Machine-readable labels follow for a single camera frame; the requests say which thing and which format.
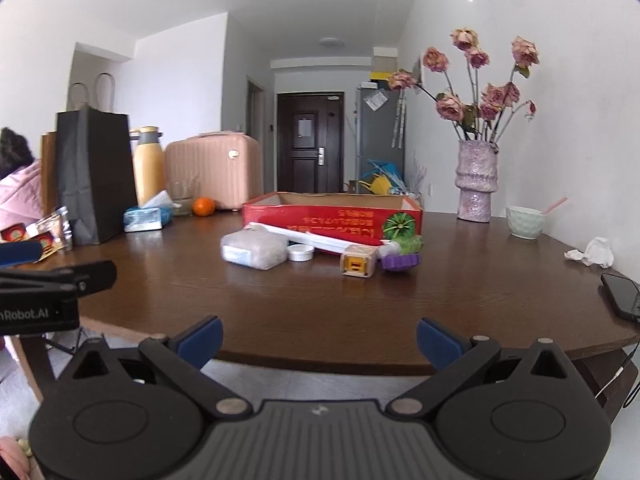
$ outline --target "red snack box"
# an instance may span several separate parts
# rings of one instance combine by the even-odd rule
[[[14,224],[0,231],[0,238],[5,242],[20,242],[26,240],[27,227],[24,224]]]
[[[349,234],[382,240],[422,231],[419,204],[394,195],[273,192],[245,203],[242,220],[343,240]]]

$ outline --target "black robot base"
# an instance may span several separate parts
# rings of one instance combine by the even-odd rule
[[[384,412],[267,400],[254,413],[170,340],[89,340],[36,413],[31,446],[56,480],[593,479],[609,423],[561,349],[467,343]]]

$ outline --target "pink jacket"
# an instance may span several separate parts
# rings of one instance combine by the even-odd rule
[[[14,171],[0,180],[0,230],[42,218],[40,161]]]

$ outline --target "snack package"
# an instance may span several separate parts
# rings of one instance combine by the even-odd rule
[[[29,238],[24,224],[14,224],[0,231],[1,242],[21,242]]]
[[[56,237],[49,231],[35,235],[33,240],[39,241],[42,245],[42,256],[38,260],[39,262],[64,247],[62,241],[60,241],[59,238],[56,239]]]
[[[65,251],[69,251],[73,248],[68,211],[65,206],[56,209],[49,216],[30,224],[27,226],[26,232],[29,238],[35,238],[43,233],[50,233],[54,238],[55,244],[59,245],[58,249],[63,248]]]

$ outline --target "black hair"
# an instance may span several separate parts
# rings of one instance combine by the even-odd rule
[[[9,128],[0,132],[0,180],[18,168],[33,164],[27,139]]]

